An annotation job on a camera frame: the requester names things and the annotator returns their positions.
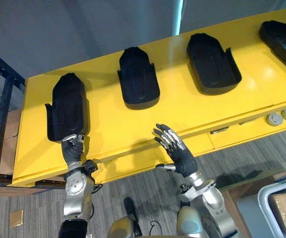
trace robotic arm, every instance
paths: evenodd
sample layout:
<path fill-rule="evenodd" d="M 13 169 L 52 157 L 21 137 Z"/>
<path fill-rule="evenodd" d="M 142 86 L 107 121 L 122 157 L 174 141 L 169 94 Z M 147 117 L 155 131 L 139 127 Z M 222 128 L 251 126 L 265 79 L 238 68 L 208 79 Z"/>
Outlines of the robotic arm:
<path fill-rule="evenodd" d="M 61 141 L 62 154 L 68 164 L 66 200 L 59 238 L 85 238 L 88 221 L 93 209 L 92 191 L 95 181 L 91 173 L 98 169 L 91 160 L 81 164 L 84 135 L 73 134 Z"/>
<path fill-rule="evenodd" d="M 212 179 L 206 180 L 198 171 L 196 160 L 180 137 L 164 124 L 156 124 L 154 132 L 158 135 L 155 140 L 160 143 L 171 157 L 173 164 L 160 164 L 157 170 L 173 171 L 181 174 L 186 183 L 180 186 L 178 195 L 182 202 L 195 200 L 197 212 L 201 216 L 201 223 L 211 238 L 235 238 L 239 237 L 234 221 L 225 207 L 224 199 Z M 178 215 L 177 231 L 183 234 L 188 232 L 184 229 L 183 222 L 190 219 Z"/>

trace black robotic glove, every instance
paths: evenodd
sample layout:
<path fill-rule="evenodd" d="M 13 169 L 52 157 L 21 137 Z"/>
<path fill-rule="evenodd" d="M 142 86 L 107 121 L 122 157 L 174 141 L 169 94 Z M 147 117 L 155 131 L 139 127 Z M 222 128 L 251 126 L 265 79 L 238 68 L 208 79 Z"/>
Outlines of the black robotic glove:
<path fill-rule="evenodd" d="M 174 171 L 187 177 L 198 170 L 196 160 L 181 138 L 168 126 L 156 124 L 159 129 L 154 132 L 159 136 L 155 140 L 160 143 L 171 157 L 173 164 L 159 164 L 156 169 Z"/>
<path fill-rule="evenodd" d="M 81 160 L 81 155 L 83 153 L 83 143 L 70 141 L 61 141 L 61 149 L 64 160 L 69 165 L 73 162 L 78 162 Z"/>

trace yellow table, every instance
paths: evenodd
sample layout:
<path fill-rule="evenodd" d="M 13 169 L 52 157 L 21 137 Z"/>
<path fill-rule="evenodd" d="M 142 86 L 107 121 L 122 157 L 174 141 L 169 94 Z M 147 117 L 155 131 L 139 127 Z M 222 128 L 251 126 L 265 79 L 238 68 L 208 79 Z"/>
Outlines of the yellow table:
<path fill-rule="evenodd" d="M 16 148 L 13 186 L 66 172 L 59 143 L 47 139 L 45 103 L 59 78 L 74 72 L 84 83 L 91 129 L 85 159 L 94 159 L 96 182 L 107 182 L 168 162 L 153 141 L 155 123 L 164 123 L 182 136 L 195 156 L 286 130 L 266 123 L 266 115 L 286 108 L 286 66 L 262 43 L 263 21 L 286 23 L 286 9 L 187 32 L 140 46 L 155 64 L 159 102 L 145 110 L 130 110 L 122 99 L 117 76 L 122 52 L 88 60 L 27 79 Z M 231 47 L 242 81 L 228 93 L 199 93 L 190 74 L 186 47 L 190 36 L 207 33 L 222 47 Z M 240 125 L 240 122 L 255 119 Z M 226 131 L 210 131 L 229 126 Z"/>

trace robot finger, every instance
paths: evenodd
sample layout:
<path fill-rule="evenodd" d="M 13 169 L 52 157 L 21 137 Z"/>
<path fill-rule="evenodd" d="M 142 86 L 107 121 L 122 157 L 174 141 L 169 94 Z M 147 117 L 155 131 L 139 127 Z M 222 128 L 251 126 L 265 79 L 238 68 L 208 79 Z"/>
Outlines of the robot finger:
<path fill-rule="evenodd" d="M 155 137 L 155 140 L 156 140 L 158 143 L 160 143 L 160 144 L 164 147 L 165 150 L 167 150 L 167 151 L 169 150 L 168 144 L 164 143 L 160 138 Z"/>
<path fill-rule="evenodd" d="M 170 130 L 170 128 L 164 124 L 156 124 L 156 127 L 160 130 L 162 130 L 163 134 L 171 141 L 171 142 L 175 142 L 174 138 L 168 133 L 168 130 Z"/>
<path fill-rule="evenodd" d="M 161 132 L 160 130 L 154 129 L 154 133 L 160 136 L 160 138 L 168 145 L 171 144 L 171 140 L 165 134 L 163 134 L 163 132 Z"/>

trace metal shelf frame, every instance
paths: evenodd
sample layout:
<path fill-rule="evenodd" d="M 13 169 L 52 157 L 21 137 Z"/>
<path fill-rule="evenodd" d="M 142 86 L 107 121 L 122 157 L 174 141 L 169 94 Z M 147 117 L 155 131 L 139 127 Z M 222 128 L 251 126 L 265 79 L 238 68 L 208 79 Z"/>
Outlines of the metal shelf frame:
<path fill-rule="evenodd" d="M 7 63 L 5 63 L 1 58 L 0 58 L 0 75 L 3 78 L 5 78 L 5 83 L 0 99 L 0 161 L 1 161 L 1 152 L 3 148 L 5 126 L 9 111 L 12 90 L 13 87 L 15 86 L 24 93 L 25 79 L 22 76 L 20 76 Z M 12 183 L 12 175 L 0 174 L 0 186 L 8 186 L 11 183 Z M 64 189 L 64 187 L 65 187 L 65 182 L 62 181 L 42 180 L 36 182 L 35 186 L 32 188 Z"/>

